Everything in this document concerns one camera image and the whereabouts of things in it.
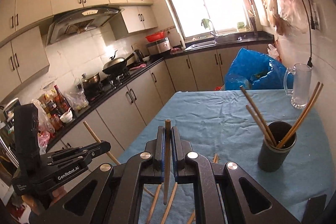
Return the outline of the person left hand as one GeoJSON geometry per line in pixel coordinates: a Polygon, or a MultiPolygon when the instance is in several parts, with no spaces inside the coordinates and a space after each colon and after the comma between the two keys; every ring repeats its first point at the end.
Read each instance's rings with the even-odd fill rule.
{"type": "Polygon", "coordinates": [[[33,213],[40,215],[46,210],[43,202],[46,201],[46,204],[48,207],[50,207],[57,203],[66,194],[67,191],[65,190],[64,186],[61,186],[46,196],[30,196],[29,194],[25,194],[22,196],[22,200],[30,207],[33,213]]]}

